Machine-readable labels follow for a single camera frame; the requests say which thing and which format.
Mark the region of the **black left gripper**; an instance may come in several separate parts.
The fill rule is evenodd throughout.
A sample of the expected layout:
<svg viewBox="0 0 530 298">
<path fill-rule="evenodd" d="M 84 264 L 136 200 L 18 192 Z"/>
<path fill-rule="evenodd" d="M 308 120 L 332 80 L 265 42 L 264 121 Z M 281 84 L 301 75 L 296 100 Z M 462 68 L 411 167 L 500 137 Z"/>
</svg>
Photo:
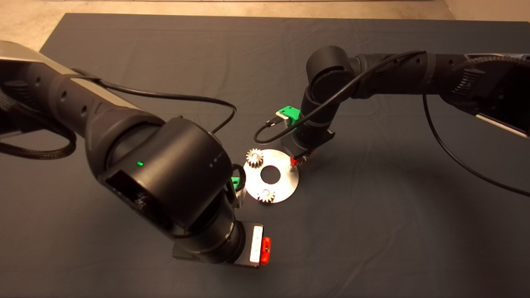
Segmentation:
<svg viewBox="0 0 530 298">
<path fill-rule="evenodd" d="M 270 261 L 272 241 L 264 237 L 264 226 L 256 222 L 235 222 L 227 241 L 207 253 L 190 253 L 174 244 L 172 257 L 188 262 L 259 268 Z"/>
</svg>

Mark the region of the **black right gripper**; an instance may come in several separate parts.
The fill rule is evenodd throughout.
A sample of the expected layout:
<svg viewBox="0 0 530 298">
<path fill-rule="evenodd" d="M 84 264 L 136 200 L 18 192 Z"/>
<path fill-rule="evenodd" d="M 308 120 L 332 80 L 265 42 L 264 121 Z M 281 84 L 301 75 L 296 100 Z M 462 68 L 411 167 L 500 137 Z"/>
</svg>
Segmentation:
<svg viewBox="0 0 530 298">
<path fill-rule="evenodd" d="M 328 127 L 299 126 L 282 137 L 282 147 L 290 156 L 290 166 L 297 167 L 300 158 L 309 158 L 316 148 L 331 141 L 333 137 L 335 132 Z"/>
</svg>

